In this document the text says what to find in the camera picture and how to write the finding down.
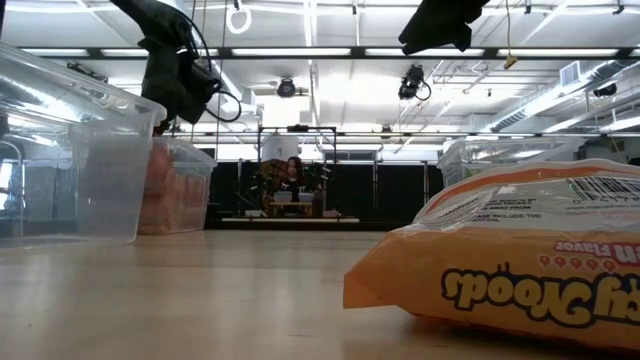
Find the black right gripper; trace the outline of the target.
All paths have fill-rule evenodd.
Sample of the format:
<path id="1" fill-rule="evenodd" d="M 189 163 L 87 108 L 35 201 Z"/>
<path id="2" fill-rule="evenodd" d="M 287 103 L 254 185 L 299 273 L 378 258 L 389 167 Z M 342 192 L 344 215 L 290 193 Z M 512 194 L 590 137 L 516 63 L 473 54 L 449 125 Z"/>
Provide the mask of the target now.
<path id="1" fill-rule="evenodd" d="M 423 0 L 398 41 L 404 54 L 453 45 L 461 52 L 471 46 L 472 29 L 489 0 Z"/>

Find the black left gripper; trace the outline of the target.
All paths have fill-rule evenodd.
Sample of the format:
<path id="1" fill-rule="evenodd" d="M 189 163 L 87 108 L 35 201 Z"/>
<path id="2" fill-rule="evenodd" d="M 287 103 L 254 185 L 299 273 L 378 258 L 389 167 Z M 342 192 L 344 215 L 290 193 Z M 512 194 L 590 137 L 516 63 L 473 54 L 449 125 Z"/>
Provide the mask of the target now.
<path id="1" fill-rule="evenodd" d="M 221 89 L 221 81 L 192 54 L 170 47 L 149 51 L 141 95 L 166 109 L 165 121 L 180 117 L 196 124 Z"/>

